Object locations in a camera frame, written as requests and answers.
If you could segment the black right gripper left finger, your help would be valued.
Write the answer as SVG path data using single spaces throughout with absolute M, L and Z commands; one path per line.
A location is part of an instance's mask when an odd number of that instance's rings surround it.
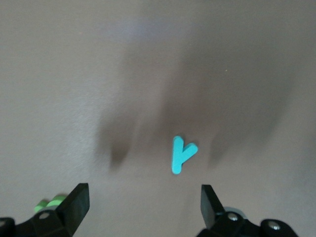
M 35 215 L 16 224 L 10 217 L 1 217 L 2 237 L 72 237 L 89 210 L 89 185 L 79 183 L 67 196 L 42 200 Z

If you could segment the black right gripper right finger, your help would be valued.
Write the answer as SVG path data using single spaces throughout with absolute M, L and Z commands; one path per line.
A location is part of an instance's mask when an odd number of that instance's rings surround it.
M 225 209 L 211 185 L 201 186 L 200 209 L 206 228 L 199 237 L 296 237 L 285 222 L 264 219 L 257 226 L 235 208 Z

